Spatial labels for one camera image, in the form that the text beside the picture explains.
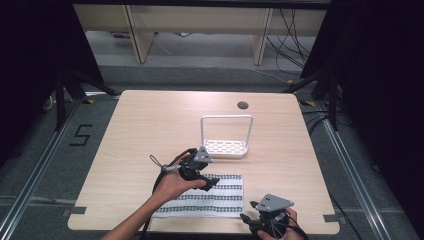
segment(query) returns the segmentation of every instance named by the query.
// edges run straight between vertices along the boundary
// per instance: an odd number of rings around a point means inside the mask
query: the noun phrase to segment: wrist
[[[155,192],[147,201],[152,205],[153,208],[157,210],[162,207],[163,204],[168,202],[163,196],[163,194]]]

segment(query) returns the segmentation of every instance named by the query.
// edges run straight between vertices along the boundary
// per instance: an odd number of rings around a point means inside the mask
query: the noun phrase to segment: wooden table
[[[249,107],[238,108],[240,101]],[[115,227],[151,195],[160,170],[149,155],[165,164],[188,148],[200,147],[200,118],[225,114],[254,117],[249,151],[241,159],[215,159],[202,173],[243,175],[245,214],[250,217],[259,213],[249,202],[270,193],[295,203],[293,209],[306,233],[336,234],[338,222],[324,220],[324,215],[335,212],[298,102],[291,94],[275,93],[125,91],[75,205],[85,213],[71,214],[69,227]],[[150,231],[217,233],[217,229],[250,233],[240,219],[229,218],[154,218]]]

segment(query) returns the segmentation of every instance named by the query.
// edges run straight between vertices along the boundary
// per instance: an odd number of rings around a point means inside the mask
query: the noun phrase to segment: finger
[[[180,164],[180,162],[184,159],[184,158],[186,158],[186,157],[188,157],[188,156],[190,156],[190,153],[185,153],[184,155],[182,155],[177,161],[175,161],[175,163],[173,164],[173,165],[178,165],[178,164]]]
[[[297,212],[291,208],[286,208],[287,214],[290,216],[290,221],[297,221]]]
[[[190,188],[201,188],[201,187],[204,187],[206,185],[206,181],[205,180],[188,181],[187,185]]]
[[[258,237],[260,237],[262,240],[272,239],[268,233],[262,230],[258,230],[257,234],[258,234]]]

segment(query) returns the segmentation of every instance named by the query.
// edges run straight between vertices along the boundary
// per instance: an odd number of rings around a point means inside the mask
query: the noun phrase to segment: black circle
[[[249,107],[249,104],[247,102],[240,101],[239,103],[237,103],[237,107],[242,110],[245,110]]]

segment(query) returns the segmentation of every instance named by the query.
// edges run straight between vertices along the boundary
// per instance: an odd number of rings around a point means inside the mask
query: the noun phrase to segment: black strap
[[[299,225],[297,225],[297,223],[296,223],[297,226],[292,226],[292,225],[281,223],[281,222],[277,222],[276,224],[294,230],[297,234],[299,234],[303,238],[303,240],[309,240],[308,235],[305,233],[305,231],[303,231],[303,229],[299,227]]]
[[[190,148],[190,149],[185,150],[180,155],[178,155],[177,157],[175,157],[175,159],[171,163],[169,163],[167,166],[174,165],[174,163],[176,161],[178,161],[178,159],[180,159],[186,153],[192,154],[192,153],[194,153],[196,151],[197,151],[197,149],[195,149],[195,148]],[[157,186],[159,185],[160,181],[162,181],[162,178],[165,176],[166,173],[167,172],[161,170],[161,172],[159,173],[159,176],[156,178],[155,184],[153,185],[152,194],[155,192]],[[139,238],[140,240],[144,240],[145,239],[145,236],[146,236],[146,233],[147,233],[147,229],[149,228],[149,224],[150,224],[151,219],[152,219],[152,217],[149,217],[149,219],[147,219],[146,223],[144,223],[143,231],[141,232],[141,235],[140,235],[140,238]]]

